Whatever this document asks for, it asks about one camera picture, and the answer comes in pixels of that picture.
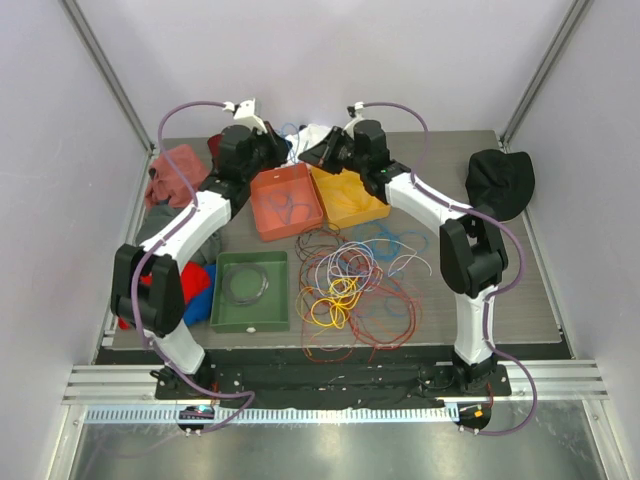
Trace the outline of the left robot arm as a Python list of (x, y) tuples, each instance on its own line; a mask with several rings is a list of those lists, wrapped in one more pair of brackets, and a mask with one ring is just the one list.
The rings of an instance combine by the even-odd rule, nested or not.
[(244, 207), (258, 173), (283, 165), (288, 145), (269, 122), (264, 129), (232, 125), (221, 133), (214, 168), (185, 207), (165, 228), (139, 246), (116, 251), (111, 312), (136, 328), (176, 372), (190, 398), (205, 397), (213, 375), (205, 351), (184, 322), (181, 273), (191, 257)]

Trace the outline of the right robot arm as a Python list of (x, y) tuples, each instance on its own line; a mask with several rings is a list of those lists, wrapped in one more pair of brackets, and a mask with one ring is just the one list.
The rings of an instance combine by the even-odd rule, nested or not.
[(472, 395), (488, 381), (485, 369), (495, 362), (493, 305), (508, 266), (499, 227), (487, 213), (470, 213), (420, 181), (391, 157), (386, 133), (376, 120), (361, 120), (349, 130), (308, 125), (299, 132), (297, 158), (329, 174), (351, 171), (367, 193), (419, 221), (438, 237), (441, 276), (455, 293), (457, 336), (451, 380), (457, 391)]

